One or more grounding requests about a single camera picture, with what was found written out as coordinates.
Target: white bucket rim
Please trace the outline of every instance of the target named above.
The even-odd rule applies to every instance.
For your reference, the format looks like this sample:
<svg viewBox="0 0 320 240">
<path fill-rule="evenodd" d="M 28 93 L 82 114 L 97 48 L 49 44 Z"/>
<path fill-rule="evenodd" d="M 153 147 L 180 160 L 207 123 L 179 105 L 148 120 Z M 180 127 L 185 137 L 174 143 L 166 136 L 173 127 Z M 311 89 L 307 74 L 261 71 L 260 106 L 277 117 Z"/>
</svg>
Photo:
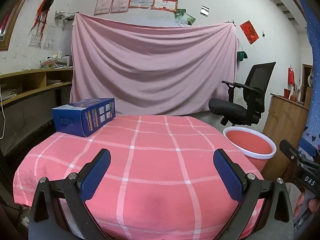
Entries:
<svg viewBox="0 0 320 240">
<path fill-rule="evenodd" d="M 260 153 L 254 153 L 254 152 L 251 152 L 251 151 L 248 151 L 246 149 L 243 149 L 241 148 L 240 146 L 236 145 L 235 143 L 233 143 L 231 140 L 229 140 L 229 138 L 227 137 L 227 133 L 230 132 L 230 131 L 244 131 L 244 132 L 248 132 L 248 133 L 251 133 L 251 134 L 254 134 L 256 136 L 259 136 L 260 138 L 264 139 L 270 146 L 271 146 L 271 149 L 272 149 L 272 152 L 269 153 L 269 154 L 260 154 Z M 251 158 L 254 158 L 254 159 L 258 159 L 258 160 L 268 160 L 268 159 L 271 159 L 273 156 L 275 156 L 276 154 L 276 151 L 277 151 L 277 147 L 275 145 L 275 143 L 268 137 L 268 136 L 265 136 L 264 134 L 260 133 L 260 132 L 257 132 L 255 130 L 252 130 L 252 129 L 249 129 L 249 128 L 246 128 L 246 127 L 239 127 L 239 126 L 230 126 L 230 127 L 226 127 L 224 130 L 223 130 L 223 135 L 225 136 L 225 138 L 227 138 L 234 146 L 236 146 L 237 148 L 239 148 L 243 153 L 244 155 L 248 156 L 248 157 L 251 157 Z"/>
</svg>

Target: trash can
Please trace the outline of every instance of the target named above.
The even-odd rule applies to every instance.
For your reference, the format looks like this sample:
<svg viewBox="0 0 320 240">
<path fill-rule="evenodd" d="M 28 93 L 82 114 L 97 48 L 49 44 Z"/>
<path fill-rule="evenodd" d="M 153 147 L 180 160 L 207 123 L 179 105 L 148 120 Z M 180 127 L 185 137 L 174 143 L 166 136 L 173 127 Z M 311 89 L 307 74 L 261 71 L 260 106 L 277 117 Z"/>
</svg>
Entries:
<svg viewBox="0 0 320 240">
<path fill-rule="evenodd" d="M 245 127 L 227 127 L 223 135 L 235 145 L 261 172 L 267 161 L 275 156 L 275 143 L 262 133 Z"/>
</svg>

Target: pink curtain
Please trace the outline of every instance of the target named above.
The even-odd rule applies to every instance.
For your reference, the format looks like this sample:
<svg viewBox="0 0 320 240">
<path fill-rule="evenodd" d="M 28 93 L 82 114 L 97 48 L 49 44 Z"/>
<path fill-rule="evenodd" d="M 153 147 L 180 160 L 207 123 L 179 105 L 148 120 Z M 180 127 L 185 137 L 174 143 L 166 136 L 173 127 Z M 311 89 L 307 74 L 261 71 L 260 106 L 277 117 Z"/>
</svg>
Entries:
<svg viewBox="0 0 320 240">
<path fill-rule="evenodd" d="M 148 27 L 76 14 L 70 101 L 115 98 L 119 115 L 184 115 L 228 99 L 238 38 L 232 23 Z"/>
</svg>

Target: human hand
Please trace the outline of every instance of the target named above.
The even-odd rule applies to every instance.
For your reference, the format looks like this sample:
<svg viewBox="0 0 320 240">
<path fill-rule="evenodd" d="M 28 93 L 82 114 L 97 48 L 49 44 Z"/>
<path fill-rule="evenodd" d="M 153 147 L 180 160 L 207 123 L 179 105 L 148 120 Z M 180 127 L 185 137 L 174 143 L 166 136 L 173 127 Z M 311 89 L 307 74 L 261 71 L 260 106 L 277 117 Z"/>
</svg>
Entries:
<svg viewBox="0 0 320 240">
<path fill-rule="evenodd" d="M 297 207 L 296 209 L 294 210 L 294 214 L 293 214 L 293 218 L 295 219 L 299 213 L 300 213 L 300 209 L 301 209 L 301 205 L 304 201 L 304 193 L 302 193 L 297 201 Z M 309 201 L 309 209 L 312 213 L 316 213 L 318 208 L 320 206 L 320 201 L 317 200 L 317 199 L 311 199 Z"/>
</svg>

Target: white power cord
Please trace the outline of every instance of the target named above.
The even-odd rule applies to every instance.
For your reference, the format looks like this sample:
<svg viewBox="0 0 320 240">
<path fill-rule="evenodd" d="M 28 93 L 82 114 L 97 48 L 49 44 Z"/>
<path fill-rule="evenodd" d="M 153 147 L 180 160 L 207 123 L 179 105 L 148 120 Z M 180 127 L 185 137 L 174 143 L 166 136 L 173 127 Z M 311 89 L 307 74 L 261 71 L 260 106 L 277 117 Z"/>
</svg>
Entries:
<svg viewBox="0 0 320 240">
<path fill-rule="evenodd" d="M 1 84 L 0 84 L 0 101 L 1 101 L 2 114 L 3 114 L 3 118 L 4 118 L 3 132 L 2 132 L 2 137 L 0 138 L 0 140 L 1 140 L 4 137 L 4 127 L 5 127 L 5 116 L 4 116 L 3 105 L 2 105 L 2 96 L 1 96 Z"/>
</svg>

